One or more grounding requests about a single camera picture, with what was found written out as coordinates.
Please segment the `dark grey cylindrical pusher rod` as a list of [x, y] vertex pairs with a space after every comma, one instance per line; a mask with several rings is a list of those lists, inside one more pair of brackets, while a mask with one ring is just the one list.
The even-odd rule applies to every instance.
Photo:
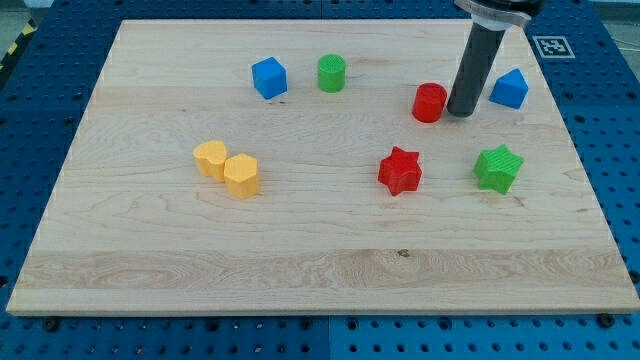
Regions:
[[447, 102], [451, 115], [466, 118], [474, 113], [504, 34], [473, 23]]

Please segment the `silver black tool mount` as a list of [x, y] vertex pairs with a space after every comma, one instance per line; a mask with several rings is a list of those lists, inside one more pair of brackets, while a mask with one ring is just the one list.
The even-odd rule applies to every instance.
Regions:
[[544, 0], [454, 0], [468, 12], [474, 23], [491, 31], [512, 26], [525, 29], [544, 7]]

